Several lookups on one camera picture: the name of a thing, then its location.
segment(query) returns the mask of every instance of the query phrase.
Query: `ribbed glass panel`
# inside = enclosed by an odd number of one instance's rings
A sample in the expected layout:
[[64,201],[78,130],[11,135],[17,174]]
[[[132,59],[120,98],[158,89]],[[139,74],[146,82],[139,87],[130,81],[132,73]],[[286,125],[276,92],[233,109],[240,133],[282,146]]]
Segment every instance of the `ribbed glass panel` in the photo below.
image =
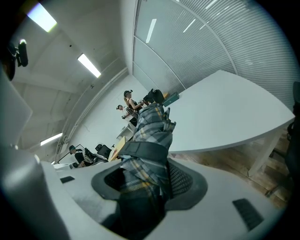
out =
[[170,0],[140,1],[135,35],[167,63],[186,88],[220,69],[235,73],[211,31]]
[[176,75],[165,62],[138,39],[135,40],[134,62],[162,92],[172,94],[184,90]]
[[238,70],[280,99],[290,109],[292,87],[300,80],[299,65],[284,33],[254,1],[180,0],[220,37]]
[[158,89],[154,82],[135,63],[133,63],[133,76],[135,76],[147,91]]

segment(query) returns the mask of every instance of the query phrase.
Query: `fluorescent light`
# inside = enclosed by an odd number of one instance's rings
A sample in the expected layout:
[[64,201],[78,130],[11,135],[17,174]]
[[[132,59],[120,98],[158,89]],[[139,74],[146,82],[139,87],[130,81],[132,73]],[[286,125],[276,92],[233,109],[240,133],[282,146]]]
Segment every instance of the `fluorescent light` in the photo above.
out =
[[80,61],[95,77],[99,77],[101,73],[97,68],[91,63],[91,61],[82,53],[78,58]]
[[150,25],[150,28],[149,28],[149,32],[148,32],[148,36],[147,36],[147,39],[146,39],[146,43],[149,43],[149,41],[150,41],[155,23],[156,23],[156,19],[152,19],[152,22],[151,22],[151,25]]
[[30,17],[33,21],[35,21],[46,32],[49,32],[57,23],[40,3],[38,3],[27,14],[27,16]]
[[217,1],[217,0],[212,0],[212,1],[210,2],[210,4],[206,6],[206,8],[205,8],[205,9],[208,9],[208,8],[210,8],[210,7],[211,7],[211,5],[213,5],[213,4],[214,4],[216,1]]
[[42,141],[42,142],[41,142],[41,146],[43,146],[43,145],[45,145],[46,143],[51,142],[52,140],[54,140],[54,139],[56,139],[56,138],[59,138],[59,137],[61,137],[61,136],[62,136],[62,133],[57,134],[57,135],[55,135],[55,136],[53,136],[53,137],[50,137],[50,138],[48,138],[48,139]]
[[187,28],[186,28],[183,32],[185,32],[186,30],[188,30],[188,28],[194,23],[195,20],[196,20],[196,19],[194,19],[194,20],[187,26]]

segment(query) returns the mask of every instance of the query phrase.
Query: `green box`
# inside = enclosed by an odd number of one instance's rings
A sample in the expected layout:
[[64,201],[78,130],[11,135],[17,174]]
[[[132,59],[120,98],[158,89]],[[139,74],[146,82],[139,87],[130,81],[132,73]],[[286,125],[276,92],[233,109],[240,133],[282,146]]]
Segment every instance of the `green box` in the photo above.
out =
[[163,105],[167,107],[168,105],[170,105],[171,103],[175,102],[178,99],[179,99],[179,94],[175,92],[163,101]]

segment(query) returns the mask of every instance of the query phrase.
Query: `woman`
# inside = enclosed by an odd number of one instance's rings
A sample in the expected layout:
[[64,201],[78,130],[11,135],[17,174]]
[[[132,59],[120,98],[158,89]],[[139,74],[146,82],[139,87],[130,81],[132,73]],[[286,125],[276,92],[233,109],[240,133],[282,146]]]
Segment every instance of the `woman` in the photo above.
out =
[[130,109],[139,113],[139,111],[142,109],[142,106],[144,105],[144,102],[137,104],[136,101],[131,99],[131,93],[132,90],[124,92],[124,101]]
[[133,126],[136,127],[137,119],[134,118],[129,112],[126,111],[126,107],[122,105],[118,105],[117,110],[121,110],[123,112],[122,119],[126,119],[127,121],[131,122]]

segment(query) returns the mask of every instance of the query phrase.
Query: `black strap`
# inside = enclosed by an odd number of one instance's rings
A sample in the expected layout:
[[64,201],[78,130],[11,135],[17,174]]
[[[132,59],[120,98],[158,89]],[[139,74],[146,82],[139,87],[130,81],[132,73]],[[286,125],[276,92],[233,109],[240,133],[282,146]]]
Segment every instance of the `black strap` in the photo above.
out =
[[127,142],[119,154],[127,154],[137,158],[144,158],[151,161],[166,159],[168,149],[154,142]]

